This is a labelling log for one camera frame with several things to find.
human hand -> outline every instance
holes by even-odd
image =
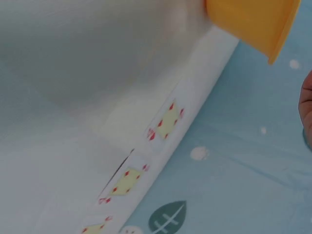
[[[312,146],[312,71],[308,74],[301,87],[299,113],[307,143],[309,146]]]

yellow bowl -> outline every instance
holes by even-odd
[[[213,23],[269,57],[282,50],[300,0],[206,0]]]

dark green leaf print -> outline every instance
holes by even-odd
[[[152,234],[174,234],[185,220],[186,201],[176,201],[157,209],[148,222]]]

light blue fabric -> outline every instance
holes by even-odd
[[[312,69],[312,1],[273,66],[240,44],[183,141],[126,226],[152,233],[159,207],[186,200],[177,234],[311,234],[312,152],[297,103]],[[290,67],[290,61],[299,68]],[[204,146],[206,160],[190,157]]]

sticker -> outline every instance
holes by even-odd
[[[100,234],[113,220],[112,216],[90,216],[87,217],[78,231],[78,234]]]
[[[137,190],[137,184],[150,169],[147,159],[132,155],[122,165],[120,170],[112,178],[110,184],[103,190],[98,198],[97,205],[104,206],[113,202],[120,202],[127,195]]]
[[[154,151],[161,151],[174,129],[183,118],[185,109],[176,99],[169,99],[162,106],[147,130],[145,138]]]

